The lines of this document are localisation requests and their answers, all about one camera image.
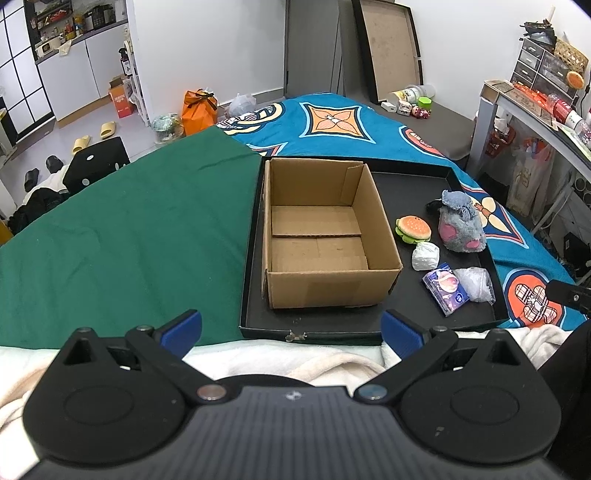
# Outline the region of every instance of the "door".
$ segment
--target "door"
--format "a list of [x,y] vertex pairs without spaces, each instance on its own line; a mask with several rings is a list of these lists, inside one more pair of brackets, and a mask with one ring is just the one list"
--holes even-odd
[[84,40],[72,45],[68,55],[43,60],[39,72],[58,120],[100,98]]
[[51,118],[35,65],[23,0],[11,0],[0,9],[0,86],[15,129],[7,131],[11,142]]
[[113,27],[86,40],[90,66],[101,97],[109,94],[109,82],[123,73],[119,49],[123,48],[125,25]]
[[289,2],[285,97],[336,91],[338,76],[333,78],[333,70],[338,24],[336,0]]

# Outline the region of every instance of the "black tray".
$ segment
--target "black tray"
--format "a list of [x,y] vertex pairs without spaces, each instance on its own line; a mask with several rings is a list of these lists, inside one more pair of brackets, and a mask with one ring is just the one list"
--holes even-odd
[[441,198],[443,190],[461,190],[460,181],[451,167],[405,162],[338,157],[332,160],[363,160],[372,172],[388,220],[406,215],[425,219],[438,245],[440,264],[452,268],[483,267],[491,275],[496,303],[468,302],[445,318],[422,282],[426,272],[413,269],[411,257],[414,245],[396,237],[396,245],[404,268],[389,297],[372,307],[323,307],[313,309],[272,310],[267,292],[261,296],[261,255],[263,208],[261,202],[265,157],[262,159],[252,211],[251,232],[242,291],[240,330],[246,338],[273,340],[306,340],[307,342],[352,341],[378,343],[381,341],[380,319],[386,309],[396,309],[413,322],[430,328],[445,325],[453,330],[488,330],[508,318],[505,299],[495,265],[488,247],[479,254],[458,254],[443,246],[437,233],[438,218],[427,214],[425,205]]

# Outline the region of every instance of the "plush toy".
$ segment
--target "plush toy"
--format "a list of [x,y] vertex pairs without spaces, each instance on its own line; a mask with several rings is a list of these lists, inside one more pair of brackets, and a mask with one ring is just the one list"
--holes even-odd
[[480,216],[466,193],[444,190],[441,200],[427,207],[439,209],[439,236],[446,248],[464,253],[482,252],[486,248]]

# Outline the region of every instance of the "cardboard box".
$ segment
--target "cardboard box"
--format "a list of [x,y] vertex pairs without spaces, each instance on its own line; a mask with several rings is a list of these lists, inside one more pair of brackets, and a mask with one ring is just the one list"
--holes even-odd
[[369,168],[360,161],[265,163],[262,292],[273,309],[368,306],[402,269]]
[[117,110],[117,116],[124,118],[134,113],[135,105],[128,100],[125,94],[123,79],[121,77],[115,77],[109,82],[109,86],[109,95],[111,96],[113,105],[115,105],[115,110]]

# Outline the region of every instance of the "white plastic bag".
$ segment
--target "white plastic bag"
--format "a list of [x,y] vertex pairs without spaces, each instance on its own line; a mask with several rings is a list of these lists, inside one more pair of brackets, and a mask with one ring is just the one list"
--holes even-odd
[[509,189],[507,208],[528,216],[535,194],[544,179],[546,169],[552,168],[554,148],[536,137],[523,140],[515,152],[517,162],[513,170],[513,182]]
[[413,268],[417,271],[433,270],[439,265],[439,247],[430,242],[420,242],[413,252]]
[[491,305],[495,302],[495,290],[486,268],[457,268],[453,272],[466,290],[470,301],[478,303],[487,301]]
[[254,110],[256,110],[256,99],[252,95],[238,94],[228,107],[228,117],[244,115]]

